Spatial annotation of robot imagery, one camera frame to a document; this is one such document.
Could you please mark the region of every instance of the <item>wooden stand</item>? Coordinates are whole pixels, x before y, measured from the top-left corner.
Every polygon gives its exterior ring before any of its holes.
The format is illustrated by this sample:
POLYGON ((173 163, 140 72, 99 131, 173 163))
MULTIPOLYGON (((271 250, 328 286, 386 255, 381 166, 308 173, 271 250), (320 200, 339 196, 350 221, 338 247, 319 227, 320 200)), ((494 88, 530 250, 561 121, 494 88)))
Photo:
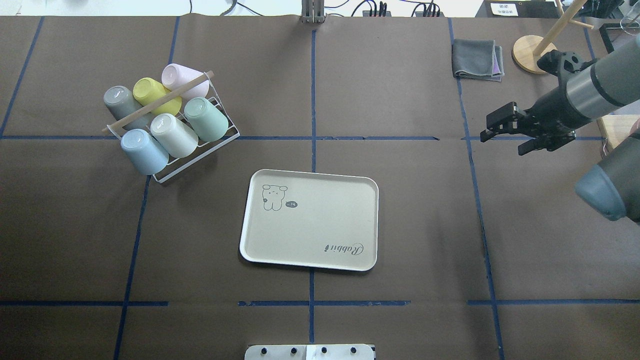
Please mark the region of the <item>wooden stand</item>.
POLYGON ((578 24, 580 26, 593 29, 592 25, 572 19, 572 17, 578 13, 582 8, 582 5, 586 2, 587 0, 575 0, 571 6, 569 6, 569 9, 564 12, 562 10, 562 3, 560 3, 560 0, 556 0, 558 11, 562 14, 560 19, 556 21, 545 37, 539 37, 538 35, 526 35, 519 38, 515 44, 513 44, 513 52, 511 53, 513 61, 515 61, 515 63, 524 70, 532 72, 533 74, 546 74, 545 71, 538 67, 536 62, 540 59, 542 54, 551 50, 557 50, 552 41, 557 38, 567 24, 578 24))

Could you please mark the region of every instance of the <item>mint green cup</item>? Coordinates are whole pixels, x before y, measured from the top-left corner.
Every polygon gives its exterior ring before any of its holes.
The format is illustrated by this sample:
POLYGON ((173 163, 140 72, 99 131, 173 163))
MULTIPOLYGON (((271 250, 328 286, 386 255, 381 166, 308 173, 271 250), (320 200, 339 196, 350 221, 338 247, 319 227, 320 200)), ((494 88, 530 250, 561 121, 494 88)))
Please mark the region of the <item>mint green cup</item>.
POLYGON ((229 128, 225 114, 204 97, 189 100, 184 107, 184 116, 196 134, 206 142, 220 140, 229 128))

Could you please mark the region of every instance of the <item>cable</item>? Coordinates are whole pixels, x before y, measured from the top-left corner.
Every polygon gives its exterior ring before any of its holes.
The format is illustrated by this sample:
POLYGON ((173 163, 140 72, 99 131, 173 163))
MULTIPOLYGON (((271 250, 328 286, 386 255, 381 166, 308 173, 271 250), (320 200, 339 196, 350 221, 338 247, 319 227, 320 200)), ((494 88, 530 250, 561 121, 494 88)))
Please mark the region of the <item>cable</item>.
POLYGON ((374 0, 364 0, 362 1, 360 4, 358 4, 358 6, 356 6, 355 9, 353 9, 353 12, 351 13, 351 16, 354 16, 356 11, 358 11, 358 8, 362 6, 362 4, 367 3, 369 4, 369 16, 372 17, 374 12, 378 12, 378 4, 376 4, 376 2, 374 0))
POLYGON ((426 3, 419 3, 418 5, 415 6, 415 8, 413 8, 413 12, 411 13, 411 17, 413 17, 415 15, 415 11, 418 10, 418 8, 420 7, 420 5, 424 6, 424 11, 423 13, 427 12, 427 4, 426 3))
POLYGON ((261 14, 261 13, 259 13, 259 12, 256 12, 256 11, 254 11, 254 10, 252 10, 252 9, 250 9, 250 8, 248 8, 248 7, 246 7, 245 5, 242 5, 241 3, 237 3, 237 4, 238 4, 238 5, 240 5, 240 6, 242 6, 242 7, 243 7, 243 8, 245 8, 245 9, 249 10, 250 12, 254 13, 255 15, 264 16, 263 14, 261 14))
POLYGON ((423 17, 439 17, 440 16, 440 7, 438 4, 434 3, 433 0, 429 3, 426 12, 422 14, 423 17))
POLYGON ((338 5, 338 6, 325 6, 324 8, 325 8, 325 9, 337 9, 337 8, 339 8, 340 6, 342 6, 342 5, 346 4, 346 3, 350 2, 350 1, 351 1, 351 0, 347 0, 347 1, 343 2, 342 4, 340 4, 340 5, 338 5))
POLYGON ((235 7, 236 4, 238 3, 238 0, 231 0, 231 6, 229 6, 229 8, 220 14, 220 16, 225 16, 226 14, 230 13, 235 7))

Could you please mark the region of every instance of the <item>wooden rod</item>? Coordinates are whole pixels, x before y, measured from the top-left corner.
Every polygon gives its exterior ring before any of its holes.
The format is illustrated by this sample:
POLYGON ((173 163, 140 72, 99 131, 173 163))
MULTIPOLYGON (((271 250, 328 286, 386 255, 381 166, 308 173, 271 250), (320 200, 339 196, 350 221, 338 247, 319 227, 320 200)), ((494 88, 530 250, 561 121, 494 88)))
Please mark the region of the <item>wooden rod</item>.
MULTIPOLYGON (((166 103, 169 100, 172 100, 182 94, 184 94, 185 92, 187 92, 187 90, 191 90, 192 88, 196 87, 197 85, 201 84, 203 81, 207 81, 209 79, 213 78, 213 71, 207 71, 205 74, 202 74, 200 76, 198 76, 197 78, 189 81, 188 83, 178 87, 177 89, 175 89, 174 91, 170 92, 169 94, 166 94, 164 96, 162 96, 161 98, 159 98, 158 100, 143 106, 142 108, 132 112, 131 114, 125 116, 124 118, 114 122, 113 124, 111 124, 111 128, 114 130, 118 130, 120 128, 122 128, 123 126, 129 125, 131 122, 133 122, 134 120, 140 118, 142 115, 150 113, 152 110, 156 109, 158 106, 166 103)), ((105 127, 104 129, 102 129, 102 132, 105 134, 110 134, 111 131, 109 130, 108 127, 105 127)))
POLYGON ((589 30, 593 30, 594 26, 593 25, 589 25, 589 24, 585 24, 581 21, 576 21, 576 20, 569 20, 569 24, 574 24, 574 25, 578 25, 578 26, 582 26, 583 28, 587 28, 589 30))
POLYGON ((569 9, 567 9, 564 14, 562 14, 560 19, 556 21, 551 30, 549 30, 549 32, 542 39, 540 44, 538 44, 538 46, 536 46, 536 48, 533 50, 533 56, 540 56, 542 51, 556 39, 556 37, 560 34, 560 32, 562 32, 564 27, 569 23, 569 20, 571 20, 571 18, 574 17, 575 14, 578 13, 578 11, 580 11, 582 5, 584 5, 584 3, 586 2, 587 0, 574 0, 574 2, 571 3, 569 9))

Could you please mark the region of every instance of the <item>white sign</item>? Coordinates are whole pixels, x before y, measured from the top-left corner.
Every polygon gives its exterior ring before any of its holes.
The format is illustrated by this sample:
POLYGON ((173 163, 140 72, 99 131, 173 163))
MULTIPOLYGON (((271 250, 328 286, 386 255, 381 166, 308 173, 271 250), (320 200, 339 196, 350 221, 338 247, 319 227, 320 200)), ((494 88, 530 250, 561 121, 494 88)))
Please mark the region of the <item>white sign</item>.
POLYGON ((518 16, 516 4, 495 4, 491 3, 491 12, 500 16, 518 16))

